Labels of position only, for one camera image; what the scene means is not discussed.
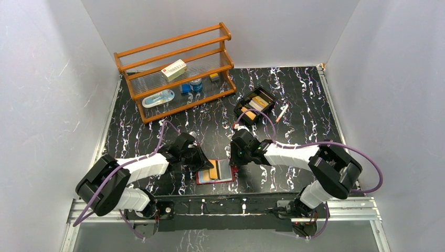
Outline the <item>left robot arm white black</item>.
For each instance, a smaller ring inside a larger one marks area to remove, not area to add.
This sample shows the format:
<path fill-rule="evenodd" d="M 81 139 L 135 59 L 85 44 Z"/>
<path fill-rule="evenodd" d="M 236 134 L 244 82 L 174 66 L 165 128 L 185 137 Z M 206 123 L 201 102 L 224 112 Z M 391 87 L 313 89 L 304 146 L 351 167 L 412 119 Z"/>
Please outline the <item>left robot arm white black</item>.
<path fill-rule="evenodd" d="M 133 182 L 160 176 L 185 166 L 193 172 L 213 168 L 192 134 L 181 133 L 175 141 L 154 154 L 117 160 L 100 157 L 75 188 L 77 195 L 97 216 L 113 210 L 133 210 L 143 218 L 157 213 L 157 200 L 143 188 L 130 188 Z"/>

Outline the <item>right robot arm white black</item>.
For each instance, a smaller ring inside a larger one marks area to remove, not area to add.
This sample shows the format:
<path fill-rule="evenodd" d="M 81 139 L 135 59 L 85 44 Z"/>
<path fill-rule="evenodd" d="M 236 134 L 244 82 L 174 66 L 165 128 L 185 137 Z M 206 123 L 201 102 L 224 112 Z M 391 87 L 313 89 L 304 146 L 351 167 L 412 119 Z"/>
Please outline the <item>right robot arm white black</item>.
<path fill-rule="evenodd" d="M 310 217 L 321 203 L 332 198 L 347 199 L 363 168 L 338 143 L 327 141 L 309 146 L 259 141 L 247 129 L 237 130 L 230 143 L 230 164 L 251 162 L 267 166 L 292 166 L 311 171 L 315 181 L 295 200 L 296 212 Z"/>

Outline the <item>red card holder wallet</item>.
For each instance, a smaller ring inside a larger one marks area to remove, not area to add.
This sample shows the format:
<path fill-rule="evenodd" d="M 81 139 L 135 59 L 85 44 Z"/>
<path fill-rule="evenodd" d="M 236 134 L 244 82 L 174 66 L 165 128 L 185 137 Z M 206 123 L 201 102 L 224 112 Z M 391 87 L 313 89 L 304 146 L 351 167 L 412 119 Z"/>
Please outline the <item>red card holder wallet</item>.
<path fill-rule="evenodd" d="M 197 172 L 197 185 L 228 183 L 235 180 L 238 167 L 230 165 L 229 159 L 210 160 L 213 168 Z"/>

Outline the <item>gold credit card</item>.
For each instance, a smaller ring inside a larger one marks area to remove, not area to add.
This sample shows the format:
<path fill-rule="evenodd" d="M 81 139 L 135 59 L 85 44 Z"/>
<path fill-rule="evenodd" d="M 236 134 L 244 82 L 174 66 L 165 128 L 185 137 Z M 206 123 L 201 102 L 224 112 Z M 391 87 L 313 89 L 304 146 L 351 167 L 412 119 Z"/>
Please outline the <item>gold credit card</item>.
<path fill-rule="evenodd" d="M 209 170 L 203 170 L 198 172 L 198 181 L 199 183 L 208 183 L 212 179 L 210 178 L 210 172 Z"/>
<path fill-rule="evenodd" d="M 211 161 L 213 167 L 209 169 L 209 178 L 212 180 L 219 179 L 218 164 L 215 160 Z"/>

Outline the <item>black plastic card tray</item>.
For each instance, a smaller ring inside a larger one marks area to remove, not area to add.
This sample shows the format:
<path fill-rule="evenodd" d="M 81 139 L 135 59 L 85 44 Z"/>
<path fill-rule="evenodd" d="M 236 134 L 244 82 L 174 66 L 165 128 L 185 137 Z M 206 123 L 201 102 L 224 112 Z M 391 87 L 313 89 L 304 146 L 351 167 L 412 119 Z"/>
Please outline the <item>black plastic card tray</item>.
<path fill-rule="evenodd" d="M 253 89 L 251 92 L 244 95 L 235 105 L 234 114 L 239 117 L 243 112 L 254 109 L 263 112 L 268 115 L 277 99 L 275 96 L 266 90 L 264 87 L 259 86 Z M 247 111 L 240 119 L 245 125 L 252 126 L 257 123 L 263 117 L 262 114 L 254 111 Z"/>

